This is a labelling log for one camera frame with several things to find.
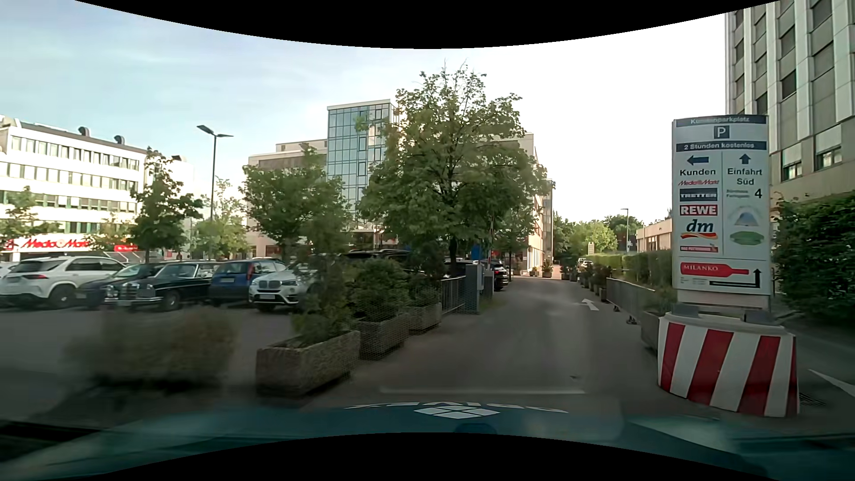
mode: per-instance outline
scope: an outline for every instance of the car hood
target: car hood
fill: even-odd
[[[725,433],[716,422],[688,417],[667,421],[660,423],[665,429],[657,429],[655,420],[643,425],[614,416],[489,402],[218,409],[146,419],[83,436],[0,465],[0,478],[29,481],[85,476],[267,442],[404,432],[534,436],[670,455],[743,472],[763,471],[728,452]],[[695,439],[674,436],[676,431]]]

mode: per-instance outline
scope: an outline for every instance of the concrete planter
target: concrete planter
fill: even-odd
[[[353,370],[359,359],[360,333],[308,347],[286,347],[285,342],[256,351],[256,386],[261,391],[304,395]]]
[[[359,355],[373,358],[404,344],[410,335],[410,322],[410,315],[406,312],[379,323],[358,321],[357,330],[362,333]]]
[[[410,315],[410,331],[423,332],[439,324],[442,319],[442,303],[432,306],[407,307]]]

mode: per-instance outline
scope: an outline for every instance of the metal fence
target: metal fence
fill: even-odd
[[[454,312],[463,306],[463,285],[465,280],[466,276],[452,277],[442,280],[443,315]]]

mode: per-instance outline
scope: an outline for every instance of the street lamp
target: street lamp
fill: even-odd
[[[215,182],[215,172],[216,172],[216,140],[220,137],[234,137],[234,135],[229,134],[214,134],[214,131],[210,128],[205,127],[204,125],[197,125],[196,128],[205,132],[206,134],[210,134],[214,137],[214,159],[211,161],[211,213],[210,218],[214,220],[214,185]]]
[[[629,209],[621,209],[627,212],[627,254],[629,254]]]

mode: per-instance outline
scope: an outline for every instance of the sign board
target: sign board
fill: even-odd
[[[674,287],[770,295],[767,117],[678,119],[671,135]]]

